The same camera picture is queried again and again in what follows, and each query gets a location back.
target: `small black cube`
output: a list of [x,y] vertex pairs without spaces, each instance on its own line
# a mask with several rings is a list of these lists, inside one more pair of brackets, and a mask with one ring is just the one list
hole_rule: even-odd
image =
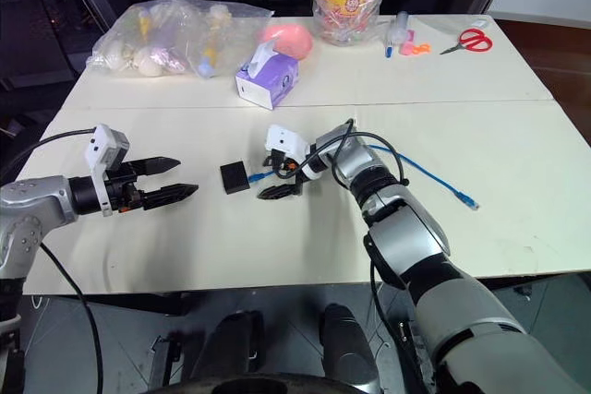
[[244,163],[237,161],[220,167],[222,173],[223,189],[225,194],[233,194],[250,188],[248,183],[247,170]]

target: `pen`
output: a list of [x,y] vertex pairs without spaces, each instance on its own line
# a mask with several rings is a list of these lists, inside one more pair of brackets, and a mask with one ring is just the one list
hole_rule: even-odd
[[399,11],[390,22],[390,28],[386,36],[386,57],[392,56],[394,46],[402,45],[406,40],[406,28],[408,26],[408,13],[406,11]]

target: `scissors handle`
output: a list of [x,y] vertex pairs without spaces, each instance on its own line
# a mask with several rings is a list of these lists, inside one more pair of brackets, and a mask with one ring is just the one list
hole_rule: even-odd
[[459,42],[466,50],[483,53],[492,48],[492,40],[477,28],[471,28],[460,35]]

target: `purple tissue box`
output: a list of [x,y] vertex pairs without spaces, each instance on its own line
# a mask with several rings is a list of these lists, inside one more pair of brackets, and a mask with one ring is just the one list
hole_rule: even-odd
[[251,78],[246,67],[236,74],[238,94],[263,108],[272,110],[297,82],[297,59],[285,54],[269,58],[259,73]]

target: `blue ethernet cable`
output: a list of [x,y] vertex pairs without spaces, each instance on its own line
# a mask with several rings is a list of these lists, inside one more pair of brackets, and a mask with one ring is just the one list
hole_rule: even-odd
[[[368,145],[368,146],[373,149],[379,149],[382,151],[390,152],[389,149],[387,149],[386,147],[381,147],[380,145]],[[476,201],[474,199],[472,199],[470,196],[468,196],[467,194],[464,194],[462,191],[455,189],[453,186],[451,186],[450,184],[445,182],[443,179],[440,179],[437,175],[430,173],[429,171],[427,171],[425,168],[423,168],[421,165],[419,165],[418,163],[416,163],[412,159],[409,159],[408,157],[404,156],[401,153],[398,153],[398,155],[400,156],[400,159],[402,161],[404,161],[405,163],[408,163],[410,166],[412,166],[414,168],[417,168],[421,173],[423,173],[427,177],[430,177],[438,184],[445,186],[447,189],[452,191],[453,195],[456,196],[462,203],[464,203],[470,209],[473,209],[474,211],[476,211],[479,208],[479,205],[476,203]]]
[[[381,151],[390,152],[389,149],[387,149],[386,147],[382,147],[380,145],[368,145],[368,146],[370,148],[373,148],[373,149],[379,149]],[[456,196],[462,203],[464,203],[470,209],[477,210],[479,208],[479,205],[474,201],[474,199],[472,199],[467,194],[464,194],[462,191],[454,188],[453,186],[451,186],[450,184],[448,184],[447,182],[445,182],[443,179],[440,179],[437,175],[435,175],[433,173],[430,173],[429,171],[427,171],[425,168],[423,168],[421,165],[419,165],[418,163],[416,163],[412,159],[409,159],[408,157],[406,157],[406,156],[404,156],[403,154],[400,154],[400,153],[398,153],[398,155],[400,156],[400,159],[402,161],[404,161],[405,163],[408,163],[410,166],[418,169],[421,173],[423,173],[427,177],[430,177],[431,179],[433,179],[438,184],[440,184],[442,186],[445,186],[447,189],[449,189],[450,191],[452,191],[453,195]],[[273,171],[272,170],[271,171],[267,171],[266,173],[252,174],[252,175],[250,175],[248,177],[248,182],[251,183],[251,184],[253,184],[255,182],[258,182],[259,180],[264,179],[265,177],[269,177],[272,174],[273,174]]]

